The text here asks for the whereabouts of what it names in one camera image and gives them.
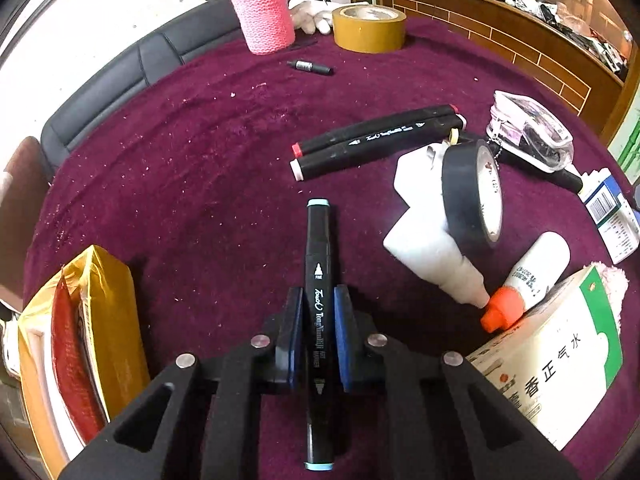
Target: white glove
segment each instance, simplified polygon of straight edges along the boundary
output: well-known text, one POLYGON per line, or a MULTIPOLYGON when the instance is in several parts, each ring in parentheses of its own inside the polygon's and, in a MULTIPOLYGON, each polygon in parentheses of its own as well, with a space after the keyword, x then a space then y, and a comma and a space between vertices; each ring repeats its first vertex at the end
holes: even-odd
POLYGON ((350 4, 336 4, 319 0, 290 0, 289 12, 294 28, 301 28, 306 34, 315 33, 316 29, 321 34, 329 34, 334 26, 332 12, 339 7, 350 4))

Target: orange bottle cap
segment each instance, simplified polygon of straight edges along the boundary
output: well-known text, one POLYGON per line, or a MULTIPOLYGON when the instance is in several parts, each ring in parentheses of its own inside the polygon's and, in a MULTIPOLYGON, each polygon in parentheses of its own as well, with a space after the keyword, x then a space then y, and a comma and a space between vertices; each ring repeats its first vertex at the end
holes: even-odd
POLYGON ((522 317, 524 312, 524 300, 518 291, 510 286, 502 286, 489 299, 480 323, 489 334, 499 328, 507 330, 522 317))

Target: small white bottle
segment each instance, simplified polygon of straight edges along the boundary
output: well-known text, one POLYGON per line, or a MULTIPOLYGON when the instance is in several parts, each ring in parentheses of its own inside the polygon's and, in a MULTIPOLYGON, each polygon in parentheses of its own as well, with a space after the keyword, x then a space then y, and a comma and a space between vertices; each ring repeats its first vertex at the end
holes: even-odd
POLYGON ((511 269, 504 285, 492 295, 480 321, 482 327, 491 333, 513 326, 556 284, 570 257, 564 238, 552 231, 542 233, 511 269))

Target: white marker cap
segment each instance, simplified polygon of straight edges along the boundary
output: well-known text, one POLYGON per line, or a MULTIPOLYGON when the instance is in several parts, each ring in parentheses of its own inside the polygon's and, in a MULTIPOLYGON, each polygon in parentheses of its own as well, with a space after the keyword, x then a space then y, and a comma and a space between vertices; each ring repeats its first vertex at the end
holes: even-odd
POLYGON ((302 176, 302 169, 300 168, 298 160, 295 158, 289 163, 289 165, 291 166, 291 170, 293 171, 293 176, 296 178, 296 181, 302 182, 305 178, 302 176))
POLYGON ((463 129, 463 130, 466 130, 466 119, 465 119, 462 115, 460 115, 460 114, 456 114, 456 115, 457 115, 457 116, 460 118, 460 120, 462 121, 462 129, 463 129))

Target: clear plastic bag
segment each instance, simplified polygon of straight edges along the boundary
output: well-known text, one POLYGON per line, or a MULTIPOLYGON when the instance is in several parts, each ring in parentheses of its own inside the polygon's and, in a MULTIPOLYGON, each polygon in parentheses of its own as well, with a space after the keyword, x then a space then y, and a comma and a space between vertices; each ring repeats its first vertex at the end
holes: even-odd
POLYGON ((508 152, 546 173, 567 167, 574 159, 571 133, 534 99, 496 91, 486 132, 508 152))

